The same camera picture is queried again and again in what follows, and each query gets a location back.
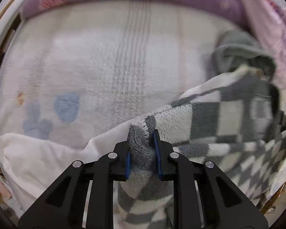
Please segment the grey white checkered knit sweater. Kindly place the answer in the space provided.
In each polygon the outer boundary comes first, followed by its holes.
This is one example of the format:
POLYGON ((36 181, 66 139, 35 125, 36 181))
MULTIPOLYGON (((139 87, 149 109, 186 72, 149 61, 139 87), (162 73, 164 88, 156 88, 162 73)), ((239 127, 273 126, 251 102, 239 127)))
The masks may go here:
POLYGON ((130 178, 118 187, 123 228, 169 228, 173 184, 158 179, 150 137, 189 160, 213 161, 256 205, 266 203, 286 159, 286 115, 279 94, 248 67, 216 76, 130 125, 130 178))

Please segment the white button jacket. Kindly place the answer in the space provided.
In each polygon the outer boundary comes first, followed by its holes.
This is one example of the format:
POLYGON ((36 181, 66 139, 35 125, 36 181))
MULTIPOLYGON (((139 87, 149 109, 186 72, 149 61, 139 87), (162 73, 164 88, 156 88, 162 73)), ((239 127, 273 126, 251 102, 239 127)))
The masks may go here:
POLYGON ((27 210, 75 160, 88 163, 112 152, 117 143, 126 140, 130 126, 139 125, 142 119, 128 120, 91 138, 84 149, 18 133, 0 135, 0 163, 20 205, 27 210))

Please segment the grey green garment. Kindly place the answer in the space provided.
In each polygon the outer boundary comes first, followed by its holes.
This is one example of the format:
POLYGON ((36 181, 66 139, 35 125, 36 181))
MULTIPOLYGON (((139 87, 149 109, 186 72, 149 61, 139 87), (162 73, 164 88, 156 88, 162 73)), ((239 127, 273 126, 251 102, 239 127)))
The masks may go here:
POLYGON ((265 78, 271 81, 276 71, 274 58, 251 34, 240 30, 230 30, 221 35, 212 61, 218 74, 233 72, 246 64, 262 70, 265 78))

